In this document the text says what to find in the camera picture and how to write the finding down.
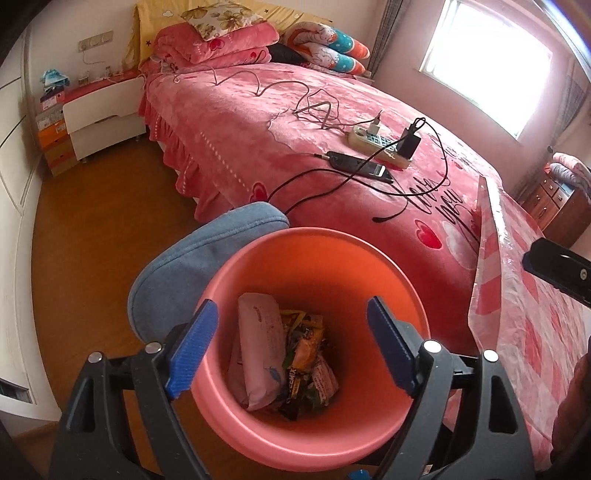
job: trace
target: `pink trash can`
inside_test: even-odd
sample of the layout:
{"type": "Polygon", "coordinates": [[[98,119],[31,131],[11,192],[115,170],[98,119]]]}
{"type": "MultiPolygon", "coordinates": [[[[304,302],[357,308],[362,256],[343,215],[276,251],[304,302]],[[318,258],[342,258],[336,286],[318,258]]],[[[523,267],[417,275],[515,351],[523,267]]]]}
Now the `pink trash can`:
{"type": "Polygon", "coordinates": [[[322,471],[354,463],[401,427],[411,399],[397,388],[366,321],[367,302],[383,297],[393,314],[428,338],[421,301],[382,252],[345,233],[291,228],[259,238],[214,276],[200,303],[212,299],[219,327],[191,391],[212,429],[243,455],[282,470],[322,471]],[[282,309],[324,315],[326,358],[340,390],[320,414],[293,422],[278,413],[249,413],[226,386],[238,328],[238,297],[273,295],[282,309]]]}

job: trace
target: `power strip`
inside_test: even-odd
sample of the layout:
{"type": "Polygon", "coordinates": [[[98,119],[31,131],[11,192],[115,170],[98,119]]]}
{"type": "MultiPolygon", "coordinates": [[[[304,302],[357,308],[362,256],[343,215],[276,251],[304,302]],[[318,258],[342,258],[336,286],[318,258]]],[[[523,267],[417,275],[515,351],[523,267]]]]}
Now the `power strip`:
{"type": "MultiPolygon", "coordinates": [[[[366,155],[373,155],[380,148],[392,143],[394,140],[380,135],[372,135],[367,129],[363,127],[353,127],[349,134],[349,145],[355,150],[360,151],[366,155]]],[[[381,151],[377,157],[378,159],[396,165],[398,168],[405,170],[412,163],[412,160],[398,155],[396,152],[396,145],[388,147],[381,151]]]]}

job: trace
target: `wall outlet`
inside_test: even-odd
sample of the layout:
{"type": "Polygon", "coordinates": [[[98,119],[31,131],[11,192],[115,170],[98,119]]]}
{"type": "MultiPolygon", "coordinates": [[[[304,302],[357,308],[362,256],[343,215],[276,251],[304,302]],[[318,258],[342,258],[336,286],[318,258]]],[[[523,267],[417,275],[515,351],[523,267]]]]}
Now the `wall outlet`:
{"type": "Polygon", "coordinates": [[[85,38],[84,40],[80,40],[78,42],[78,51],[85,51],[90,48],[98,47],[99,45],[104,45],[113,41],[113,31],[109,30],[108,32],[99,33],[98,35],[94,35],[93,37],[85,38]]]}

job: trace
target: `black cable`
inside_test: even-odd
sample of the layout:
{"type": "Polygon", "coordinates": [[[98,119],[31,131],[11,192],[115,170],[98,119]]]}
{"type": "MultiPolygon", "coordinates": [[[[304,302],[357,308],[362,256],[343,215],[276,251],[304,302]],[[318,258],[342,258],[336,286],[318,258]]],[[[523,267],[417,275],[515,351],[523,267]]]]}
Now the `black cable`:
{"type": "Polygon", "coordinates": [[[344,179],[341,183],[339,183],[336,187],[328,190],[327,192],[324,193],[318,193],[316,195],[311,195],[309,197],[303,198],[301,200],[298,200],[297,202],[295,202],[291,207],[289,207],[286,211],[285,211],[285,215],[288,215],[294,208],[296,208],[297,206],[300,206],[302,203],[305,202],[309,202],[310,200],[315,200],[315,199],[319,199],[322,197],[326,197],[327,195],[330,195],[331,193],[336,192],[339,188],[341,188],[343,185],[345,185],[349,180],[351,180],[353,177],[355,177],[360,171],[361,169],[367,165],[368,162],[370,162],[371,160],[373,160],[375,157],[377,157],[381,152],[383,152],[384,150],[386,150],[387,148],[392,147],[393,145],[396,145],[398,143],[400,143],[402,140],[404,140],[406,137],[408,137],[411,134],[407,134],[404,137],[389,143],[388,145],[383,146],[382,148],[380,148],[379,150],[375,151],[373,154],[371,154],[367,160],[364,160],[362,163],[359,164],[359,167],[357,167],[357,170],[355,170],[351,175],[347,176],[346,179],[344,179]]]}
{"type": "MultiPolygon", "coordinates": [[[[445,148],[443,148],[443,142],[441,141],[441,137],[437,133],[437,130],[435,130],[433,128],[433,126],[429,122],[427,122],[427,119],[422,118],[422,120],[423,120],[423,123],[421,124],[421,126],[427,125],[431,130],[433,130],[433,132],[435,132],[435,135],[437,136],[437,141],[439,142],[439,147],[441,148],[441,151],[443,153],[443,161],[445,162],[445,174],[443,175],[443,178],[441,179],[441,181],[437,185],[435,185],[432,189],[425,190],[424,192],[407,193],[407,194],[403,195],[405,198],[408,198],[408,197],[418,197],[418,196],[426,195],[427,193],[434,192],[439,187],[443,186],[443,184],[447,181],[447,176],[449,175],[449,162],[447,160],[447,155],[445,153],[445,148]]],[[[394,215],[391,215],[389,217],[373,217],[372,220],[375,223],[384,223],[384,222],[387,222],[389,220],[392,220],[393,218],[397,217],[398,215],[400,215],[400,214],[399,213],[395,213],[394,215]]]]}
{"type": "MultiPolygon", "coordinates": [[[[330,195],[331,193],[336,192],[339,188],[341,188],[342,186],[344,186],[347,182],[349,182],[350,180],[356,181],[357,183],[360,183],[366,187],[371,188],[372,190],[376,191],[376,192],[380,192],[383,193],[385,195],[388,196],[392,196],[392,197],[402,197],[402,198],[406,198],[407,202],[406,205],[404,206],[404,208],[402,209],[402,211],[395,213],[394,215],[391,215],[389,217],[384,217],[384,218],[380,218],[380,217],[373,217],[372,220],[376,223],[382,223],[382,222],[387,222],[388,220],[391,220],[395,217],[397,217],[398,215],[400,215],[402,212],[404,212],[407,207],[408,207],[408,198],[409,197],[419,197],[419,196],[423,196],[423,195],[427,195],[429,193],[435,192],[437,189],[439,189],[441,186],[443,186],[445,184],[445,182],[447,181],[447,177],[449,174],[449,162],[447,160],[447,155],[445,152],[445,149],[443,147],[443,143],[441,141],[441,138],[439,137],[439,133],[437,133],[437,131],[433,128],[433,126],[431,124],[429,124],[427,122],[427,119],[425,117],[419,117],[416,118],[414,120],[414,122],[411,124],[411,126],[408,129],[408,134],[405,135],[404,137],[393,141],[392,143],[387,144],[386,146],[380,148],[378,151],[374,152],[372,155],[370,155],[365,161],[363,161],[362,163],[360,163],[359,167],[357,168],[357,170],[355,170],[353,173],[347,175],[339,170],[334,170],[334,169],[329,169],[329,168],[311,168],[310,170],[306,170],[303,171],[301,173],[298,173],[297,175],[293,176],[292,178],[286,180],[284,183],[282,183],[281,185],[279,185],[275,190],[273,190],[271,192],[271,194],[268,197],[268,200],[271,200],[271,198],[277,193],[279,192],[279,190],[281,190],[282,188],[284,188],[285,186],[289,185],[291,182],[305,176],[308,175],[309,173],[313,173],[315,171],[325,171],[325,172],[331,172],[331,173],[336,173],[338,175],[341,175],[343,177],[346,176],[346,178],[344,179],[344,181],[342,181],[340,184],[338,184],[336,187],[328,190],[327,192],[323,192],[323,193],[319,193],[316,195],[311,195],[309,197],[303,198],[299,201],[297,201],[295,204],[293,204],[291,207],[289,207],[286,211],[285,214],[289,214],[294,208],[296,208],[297,206],[301,205],[302,203],[308,202],[310,200],[314,200],[317,198],[321,198],[321,197],[325,197],[327,195],[330,195]],[[428,189],[428,190],[423,190],[421,192],[417,192],[417,193],[393,193],[393,192],[386,192],[385,190],[381,190],[378,189],[376,187],[374,187],[373,185],[370,185],[364,181],[361,181],[359,179],[355,178],[355,175],[357,175],[361,169],[367,165],[368,162],[370,162],[371,160],[373,160],[377,155],[379,155],[381,152],[383,152],[384,150],[386,150],[387,148],[392,147],[393,145],[396,145],[398,143],[400,143],[402,140],[406,139],[407,137],[409,137],[410,135],[414,134],[415,132],[417,132],[418,130],[420,130],[424,125],[428,125],[429,128],[431,128],[431,130],[433,130],[433,132],[435,133],[435,135],[437,136],[437,140],[439,142],[439,146],[441,148],[441,151],[443,153],[443,160],[445,162],[445,174],[442,178],[442,180],[435,185],[434,187],[428,189]]],[[[398,181],[396,179],[393,179],[394,181],[396,181],[396,183],[398,184],[400,190],[404,191],[402,189],[402,187],[400,186],[400,184],[398,183],[398,181]]]]}

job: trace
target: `pink checkered tablecloth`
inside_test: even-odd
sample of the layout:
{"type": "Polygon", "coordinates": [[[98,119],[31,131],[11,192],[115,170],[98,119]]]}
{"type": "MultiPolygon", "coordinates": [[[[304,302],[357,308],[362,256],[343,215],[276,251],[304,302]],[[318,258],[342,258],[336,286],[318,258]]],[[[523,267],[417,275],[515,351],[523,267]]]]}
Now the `pink checkered tablecloth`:
{"type": "Polygon", "coordinates": [[[481,177],[482,237],[469,326],[481,350],[499,353],[530,433],[538,469],[550,464],[553,423],[576,362],[586,353],[583,307],[524,271],[542,232],[502,188],[481,177]]]}

